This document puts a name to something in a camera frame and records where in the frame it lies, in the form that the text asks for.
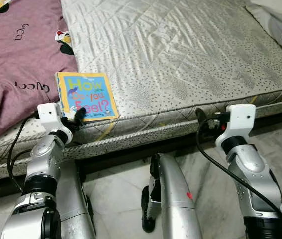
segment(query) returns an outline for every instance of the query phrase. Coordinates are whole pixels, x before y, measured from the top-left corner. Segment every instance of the red mark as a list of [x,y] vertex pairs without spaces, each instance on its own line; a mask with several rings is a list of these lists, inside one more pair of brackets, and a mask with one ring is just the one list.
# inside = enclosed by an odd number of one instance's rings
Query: red mark
[[190,199],[192,199],[192,194],[191,194],[190,192],[187,192],[186,195],[187,195]]

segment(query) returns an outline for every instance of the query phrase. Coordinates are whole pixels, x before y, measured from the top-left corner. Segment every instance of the book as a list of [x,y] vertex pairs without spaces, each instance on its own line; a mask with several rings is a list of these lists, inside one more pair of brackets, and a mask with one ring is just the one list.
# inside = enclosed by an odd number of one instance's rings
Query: book
[[83,122],[119,117],[106,74],[57,72],[55,77],[63,116],[73,119],[76,111],[84,107]]

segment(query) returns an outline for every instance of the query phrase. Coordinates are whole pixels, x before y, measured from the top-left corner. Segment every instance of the bed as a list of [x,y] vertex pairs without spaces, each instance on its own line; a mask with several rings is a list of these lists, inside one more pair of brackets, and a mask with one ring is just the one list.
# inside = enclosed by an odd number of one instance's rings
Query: bed
[[[242,0],[61,0],[79,72],[105,72],[120,117],[85,124],[64,160],[183,136],[207,113],[253,103],[257,117],[282,112],[282,48]],[[19,125],[0,137],[0,178]],[[45,135],[25,125],[15,153]],[[29,157],[14,173],[24,174]]]

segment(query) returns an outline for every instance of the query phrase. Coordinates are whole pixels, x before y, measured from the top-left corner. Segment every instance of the floor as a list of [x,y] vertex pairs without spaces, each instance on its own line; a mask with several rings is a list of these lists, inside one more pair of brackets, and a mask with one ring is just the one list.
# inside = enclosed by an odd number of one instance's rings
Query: floor
[[[282,123],[252,132],[255,144],[282,189]],[[224,154],[206,144],[207,153],[226,164]],[[195,147],[170,153],[178,162],[197,207],[205,239],[238,239],[243,218],[232,179],[211,165]],[[141,192],[149,180],[149,159],[113,167],[87,176],[84,189],[94,208],[98,239],[161,239],[161,219],[147,234],[141,227]],[[18,195],[0,198],[0,234]]]

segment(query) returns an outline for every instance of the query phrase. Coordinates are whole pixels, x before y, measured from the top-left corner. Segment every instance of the purple blanket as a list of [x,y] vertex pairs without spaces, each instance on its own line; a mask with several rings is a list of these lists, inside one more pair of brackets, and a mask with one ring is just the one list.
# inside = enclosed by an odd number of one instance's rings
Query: purple blanket
[[59,0],[14,0],[0,9],[0,135],[38,104],[58,100],[55,72],[77,71],[72,50],[55,39],[59,30],[67,30]]

